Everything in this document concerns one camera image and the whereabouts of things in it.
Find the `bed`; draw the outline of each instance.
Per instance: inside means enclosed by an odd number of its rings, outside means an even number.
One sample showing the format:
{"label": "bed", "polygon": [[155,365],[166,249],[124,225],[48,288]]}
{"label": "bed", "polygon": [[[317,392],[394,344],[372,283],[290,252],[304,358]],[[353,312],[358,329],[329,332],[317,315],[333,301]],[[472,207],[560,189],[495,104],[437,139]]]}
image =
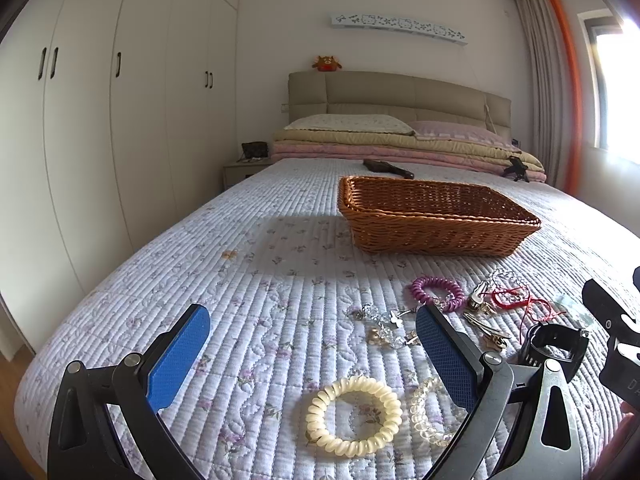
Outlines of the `bed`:
{"label": "bed", "polygon": [[378,72],[294,72],[289,118],[271,159],[374,158],[502,175],[512,157],[529,180],[542,163],[511,143],[508,99],[460,85]]}
{"label": "bed", "polygon": [[[345,85],[357,93],[357,84]],[[373,101],[368,85],[360,90],[358,100],[365,104],[386,110],[398,106],[395,100]],[[301,91],[312,89],[302,84]],[[452,100],[463,103],[465,98],[453,91],[433,104],[434,112],[455,114]],[[292,113],[316,113],[305,107],[317,105],[323,104],[293,102]],[[483,110],[484,99],[480,106]],[[494,123],[498,117],[507,135],[508,121],[499,114],[492,117]],[[65,319],[34,358],[15,401],[16,423],[33,457],[46,467],[54,398],[69,361],[80,359],[87,367],[115,364],[145,349],[189,304],[199,303],[210,312],[211,335],[161,416],[204,478],[420,479],[439,448],[420,439],[406,413],[393,443],[364,458],[336,458],[308,439],[305,410],[320,386],[363,373],[391,386],[406,412],[412,391],[435,374],[419,346],[396,351],[368,344],[370,327],[354,319],[354,310],[367,302],[382,309],[414,306],[406,286],[422,274],[455,279],[468,294],[497,268],[516,272],[535,295],[550,300],[558,294],[579,300],[585,280],[595,278],[621,304],[631,309],[638,304],[631,275],[640,239],[596,210],[545,184],[425,164],[404,166],[416,178],[491,186],[535,213],[542,229],[502,259],[363,253],[354,247],[336,204],[341,176],[370,174],[361,161],[281,160],[150,242]],[[517,334],[521,315],[505,312],[497,323]],[[458,314],[448,319],[479,343],[479,333]],[[564,317],[559,322],[572,324]],[[409,320],[406,330],[411,328]],[[512,358],[519,346],[513,337],[505,354]],[[619,399],[597,378],[605,352],[606,333],[595,328],[570,383],[584,473],[621,417]],[[431,394],[430,417],[447,422],[451,410],[447,395]],[[133,467],[151,478],[121,414],[113,409],[112,416]],[[498,428],[478,479],[491,473],[512,416],[507,413]],[[359,398],[338,402],[328,412],[329,429],[344,438],[370,432],[375,419],[375,408]]]}

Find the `jewelry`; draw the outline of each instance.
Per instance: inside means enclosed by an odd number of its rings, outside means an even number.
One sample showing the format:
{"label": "jewelry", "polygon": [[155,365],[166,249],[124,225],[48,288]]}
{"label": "jewelry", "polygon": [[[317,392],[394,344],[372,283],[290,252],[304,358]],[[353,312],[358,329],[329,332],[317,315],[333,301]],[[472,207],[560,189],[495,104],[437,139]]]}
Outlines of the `jewelry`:
{"label": "jewelry", "polygon": [[489,282],[484,280],[476,285],[476,288],[471,292],[469,299],[466,300],[466,307],[474,312],[481,312],[482,314],[495,314],[495,310],[485,299],[485,295],[488,294]]}
{"label": "jewelry", "polygon": [[484,339],[485,344],[490,349],[500,352],[507,348],[507,343],[505,343],[504,340],[511,338],[509,334],[507,334],[506,332],[500,332],[491,325],[483,323],[470,312],[463,312],[462,315],[465,317],[467,322],[469,322],[480,332],[482,332],[482,338]]}
{"label": "jewelry", "polygon": [[[496,278],[498,277],[505,279],[507,282],[510,283],[510,286],[513,285],[513,283],[515,283],[516,286],[512,286],[511,288],[500,289],[496,281]],[[489,278],[491,279],[495,287],[491,293],[491,298],[498,307],[503,308],[504,310],[511,310],[513,308],[518,308],[521,306],[525,307],[524,315],[520,320],[520,328],[518,329],[520,344],[522,344],[522,327],[524,325],[524,320],[527,316],[529,316],[533,322],[539,323],[544,321],[550,321],[556,318],[557,316],[560,316],[561,314],[565,314],[565,312],[562,310],[559,312],[556,312],[555,310],[553,310],[551,303],[549,303],[549,301],[545,300],[544,298],[534,298],[529,286],[523,285],[521,282],[519,282],[515,273],[512,270],[495,269],[494,272],[491,273]],[[508,295],[511,297],[511,299],[505,300],[505,298],[501,297],[501,295],[502,296]],[[545,306],[546,308],[548,308],[549,313],[546,314],[546,316],[543,316],[540,318],[535,317],[530,312],[531,305],[533,304]]]}
{"label": "jewelry", "polygon": [[373,322],[377,323],[379,326],[383,326],[384,324],[394,324],[396,328],[400,328],[402,326],[401,317],[410,312],[415,312],[415,310],[405,310],[404,312],[398,312],[397,310],[390,310],[389,312],[380,312],[379,308],[374,304],[365,303],[362,306],[361,310],[356,310],[353,313],[353,316],[357,320],[363,320],[365,318],[369,318]]}
{"label": "jewelry", "polygon": [[411,399],[411,406],[409,407],[409,413],[411,414],[411,422],[414,424],[415,431],[420,434],[420,437],[426,440],[429,444],[447,447],[452,441],[453,436],[456,434],[456,431],[465,420],[466,410],[454,405],[451,410],[453,416],[456,417],[454,428],[451,428],[452,431],[438,431],[433,427],[433,424],[429,422],[424,407],[427,395],[431,392],[435,392],[436,390],[439,390],[442,393],[445,392],[444,385],[439,377],[430,377],[424,380],[414,391],[414,396]]}
{"label": "jewelry", "polygon": [[[439,298],[434,298],[423,290],[426,286],[431,288],[444,288],[449,291],[449,295],[445,301],[442,301]],[[416,301],[421,304],[432,304],[437,307],[442,306],[443,312],[459,310],[466,300],[465,293],[462,292],[460,286],[456,282],[452,282],[445,278],[422,276],[421,278],[414,280],[410,289]]]}
{"label": "jewelry", "polygon": [[378,345],[387,344],[395,350],[403,346],[417,346],[421,344],[415,330],[411,330],[405,337],[402,337],[401,335],[394,335],[391,329],[386,326],[372,328],[369,331],[367,339],[370,343]]}
{"label": "jewelry", "polygon": [[495,269],[489,275],[489,282],[491,283],[491,290],[508,290],[508,298],[500,298],[501,292],[496,292],[494,298],[498,300],[504,300],[504,303],[516,303],[527,301],[529,287],[522,283],[522,281],[516,276],[516,273],[507,269]]}
{"label": "jewelry", "polygon": [[[375,396],[384,406],[385,420],[382,428],[367,440],[343,440],[329,433],[324,424],[324,412],[329,403],[347,392],[365,392]],[[402,409],[400,401],[391,388],[385,383],[365,376],[352,376],[341,378],[339,381],[327,386],[318,392],[313,398],[306,415],[306,428],[316,446],[324,447],[325,451],[335,453],[337,456],[346,455],[365,456],[375,453],[394,439],[402,424]]]}

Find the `small tripod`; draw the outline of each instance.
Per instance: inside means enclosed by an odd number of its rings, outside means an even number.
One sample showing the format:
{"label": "small tripod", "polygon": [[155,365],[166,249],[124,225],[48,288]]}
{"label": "small tripod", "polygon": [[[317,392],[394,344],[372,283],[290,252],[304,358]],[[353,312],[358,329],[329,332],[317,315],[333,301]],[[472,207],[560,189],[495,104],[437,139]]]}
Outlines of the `small tripod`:
{"label": "small tripod", "polygon": [[519,181],[520,179],[525,182],[529,181],[529,177],[527,176],[527,167],[517,156],[510,156],[509,160],[511,161],[510,167],[502,172],[502,176],[507,176],[511,173],[515,173],[516,178],[513,179],[514,182]]}

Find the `metal screw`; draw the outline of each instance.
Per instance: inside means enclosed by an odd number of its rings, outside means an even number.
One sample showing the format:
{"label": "metal screw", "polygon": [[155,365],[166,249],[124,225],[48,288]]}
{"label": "metal screw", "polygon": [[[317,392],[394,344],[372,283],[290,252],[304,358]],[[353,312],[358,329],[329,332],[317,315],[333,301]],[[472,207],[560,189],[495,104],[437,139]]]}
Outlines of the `metal screw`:
{"label": "metal screw", "polygon": [[559,372],[562,369],[560,366],[560,363],[555,359],[547,359],[545,361],[545,366],[546,368],[548,368],[548,370],[551,370],[552,372]]}
{"label": "metal screw", "polygon": [[499,365],[502,362],[502,358],[494,352],[487,352],[484,354],[484,362],[489,365]]}
{"label": "metal screw", "polygon": [[140,354],[129,354],[124,358],[124,364],[126,366],[138,366],[140,364]]}
{"label": "metal screw", "polygon": [[66,367],[66,371],[70,374],[75,374],[80,371],[80,361],[73,361],[69,363],[69,366]]}

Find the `pink pillow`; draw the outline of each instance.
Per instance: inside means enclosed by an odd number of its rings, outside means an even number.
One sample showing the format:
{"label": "pink pillow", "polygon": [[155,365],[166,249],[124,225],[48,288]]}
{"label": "pink pillow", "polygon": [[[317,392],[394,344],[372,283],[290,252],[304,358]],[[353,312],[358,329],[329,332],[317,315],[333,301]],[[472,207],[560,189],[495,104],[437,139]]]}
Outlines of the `pink pillow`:
{"label": "pink pillow", "polygon": [[520,151],[506,142],[501,136],[479,126],[444,123],[441,121],[414,121],[408,124],[415,130],[415,137],[418,140],[460,140],[493,148],[502,148],[510,152]]}

